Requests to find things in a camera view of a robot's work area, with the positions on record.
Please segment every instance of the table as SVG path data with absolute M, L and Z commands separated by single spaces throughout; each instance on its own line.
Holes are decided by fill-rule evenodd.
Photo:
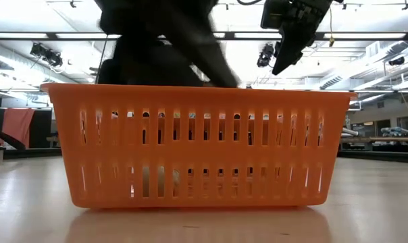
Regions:
M 326 204 L 248 210 L 89 211 L 61 158 L 0 171 L 0 242 L 408 242 L 408 164 L 338 159 Z

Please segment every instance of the orange plastic basket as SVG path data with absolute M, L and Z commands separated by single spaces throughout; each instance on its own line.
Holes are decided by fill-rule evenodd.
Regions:
M 353 94 L 46 84 L 73 203 L 319 205 Z

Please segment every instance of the ceiling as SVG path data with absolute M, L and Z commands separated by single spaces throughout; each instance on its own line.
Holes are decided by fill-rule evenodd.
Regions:
M 408 9 L 402 10 L 404 2 L 346 0 L 346 9 L 335 3 L 332 6 L 332 17 L 329 12 L 318 31 L 408 32 Z M 263 31 L 259 27 L 262 3 L 242 6 L 236 0 L 220 0 L 211 13 L 213 27 L 217 31 Z M 75 8 L 67 0 L 0 0 L 0 32 L 100 32 L 98 21 L 101 11 L 95 2 L 75 0 L 74 4 Z M 33 43 L 42 43 L 46 48 L 60 52 L 65 64 L 53 69 L 35 59 L 30 55 Z M 343 82 L 332 85 L 330 89 L 352 89 L 403 69 L 400 66 L 387 66 L 384 71 L 385 64 L 382 61 L 367 65 L 363 63 L 361 68 L 354 65 L 356 59 L 367 55 L 366 48 L 373 44 L 371 41 L 336 41 L 333 47 L 329 47 L 326 41 L 316 41 L 304 50 L 304 56 L 298 64 L 273 76 L 270 67 L 259 68 L 256 65 L 259 52 L 266 43 L 268 41 L 258 40 L 222 43 L 228 64 L 239 77 L 242 86 L 253 84 L 255 88 L 314 89 L 331 80 L 332 75 L 339 74 L 341 69 L 351 67 L 360 72 L 347 74 L 348 78 L 344 77 Z M 22 57 L 37 63 L 38 71 L 43 71 L 45 79 L 46 76 L 54 75 L 57 79 L 66 77 L 79 83 L 94 82 L 89 68 L 99 67 L 101 58 L 111 56 L 115 41 L 107 42 L 102 57 L 104 44 L 104 41 L 0 40 L 0 46 L 11 51 L 8 58 L 14 59 L 16 55 L 16 60 Z

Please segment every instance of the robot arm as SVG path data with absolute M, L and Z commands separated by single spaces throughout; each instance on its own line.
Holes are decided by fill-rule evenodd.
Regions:
M 261 27 L 277 29 L 282 35 L 282 41 L 275 45 L 274 75 L 292 64 L 295 65 L 302 58 L 302 50 L 313 44 L 317 28 L 332 2 L 333 0 L 265 0 Z
M 193 63 L 206 74 L 214 86 L 237 86 L 236 78 L 230 71 L 212 34 L 211 24 L 208 19 L 208 15 L 214 5 L 217 4 L 217 0 L 97 1 L 102 6 L 103 16 L 108 16 L 110 9 L 121 9 L 124 12 L 123 15 L 118 14 L 115 16 L 127 16 L 127 18 L 117 20 L 102 17 L 101 27 L 104 31 L 110 34 L 121 34 L 122 38 L 124 38 L 139 29 L 144 35 L 152 34 L 151 38 L 164 35 L 172 43 L 172 48 L 176 50 L 172 51 L 172 56 L 176 55 L 176 60 L 181 59 L 182 62 L 171 61 L 172 66 L 170 69 L 163 69 L 162 67 L 165 64 L 156 65 L 157 56 L 152 56 L 153 60 L 148 62 L 143 61 L 143 59 L 135 61 L 135 64 L 137 62 L 143 64 L 152 72 L 157 70 L 157 72 L 164 73 L 163 76 L 169 76 L 168 73 L 176 70 L 175 76 L 172 76 L 171 80 L 166 80 L 164 84 L 200 86 L 200 80 L 196 76 L 193 78 L 190 68 L 188 68 L 188 65 Z M 237 1 L 242 5 L 252 5 L 262 0 L 247 3 L 241 0 Z M 265 0 L 261 27 L 277 29 L 282 35 L 282 41 L 277 42 L 275 45 L 276 64 L 272 72 L 274 75 L 278 75 L 292 64 L 295 65 L 303 56 L 302 50 L 312 45 L 315 40 L 315 32 L 332 2 L 333 0 Z M 133 41 L 128 41 L 128 45 L 118 44 L 117 49 L 122 49 L 122 53 L 130 53 L 130 51 L 125 50 L 142 49 L 142 46 L 145 46 L 133 46 L 131 43 Z M 127 59 L 136 59 L 136 57 L 139 57 L 139 54 L 130 55 Z M 119 63 L 126 62 L 125 59 L 119 61 Z M 134 74 L 129 74 L 129 76 L 137 76 L 137 73 L 139 71 L 135 71 Z M 151 78 L 148 78 L 149 76 L 151 74 L 142 74 L 136 78 L 143 81 L 139 82 L 140 84 L 155 84 Z

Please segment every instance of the basket rim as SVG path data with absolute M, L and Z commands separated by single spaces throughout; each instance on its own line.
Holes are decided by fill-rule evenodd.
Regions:
M 145 85 L 115 85 L 115 84 L 59 84 L 59 83 L 50 83 L 50 84 L 42 84 L 41 90 L 44 92 L 49 92 L 50 89 L 69 89 L 73 88 L 74 90 L 83 90 L 85 89 L 88 91 L 90 88 L 93 90 L 98 91 L 119 91 L 118 88 L 122 87 L 121 92 L 128 92 L 128 91 L 140 91 L 140 92 L 199 92 L 199 93 L 220 93 L 221 95 L 241 95 L 241 94 L 248 94 L 251 95 L 255 93 L 256 95 L 259 93 L 261 95 L 276 95 L 276 94 L 292 94 L 292 95 L 300 95 L 308 93 L 315 93 L 315 95 L 321 93 L 321 95 L 325 94 L 326 97 L 345 97 L 349 98 L 350 100 L 356 99 L 357 93 L 355 92 L 338 92 L 338 91 L 327 91 L 323 92 L 322 90 L 259 90 L 259 89 L 243 89 L 243 88 L 216 88 L 216 87 L 178 87 L 178 86 L 145 86 Z

